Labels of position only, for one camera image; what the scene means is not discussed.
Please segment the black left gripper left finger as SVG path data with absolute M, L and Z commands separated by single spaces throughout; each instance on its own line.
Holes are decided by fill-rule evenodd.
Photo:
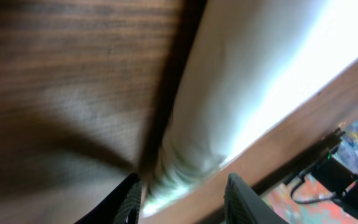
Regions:
M 132 173 L 75 224 L 138 224 L 141 198 L 139 175 Z

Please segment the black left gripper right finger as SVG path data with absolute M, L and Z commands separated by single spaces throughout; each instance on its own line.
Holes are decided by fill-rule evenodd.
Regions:
M 236 173 L 228 176 L 224 213 L 228 224 L 288 224 Z

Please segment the white tube with gold cap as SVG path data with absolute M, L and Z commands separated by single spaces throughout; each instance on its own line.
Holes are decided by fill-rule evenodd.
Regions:
M 217 174 L 358 58 L 358 1 L 208 1 L 142 213 Z

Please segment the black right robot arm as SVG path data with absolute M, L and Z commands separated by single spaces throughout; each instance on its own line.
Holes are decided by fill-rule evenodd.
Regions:
M 334 194 L 332 202 L 358 220 L 358 174 L 335 159 L 326 159 L 312 168 L 311 175 Z

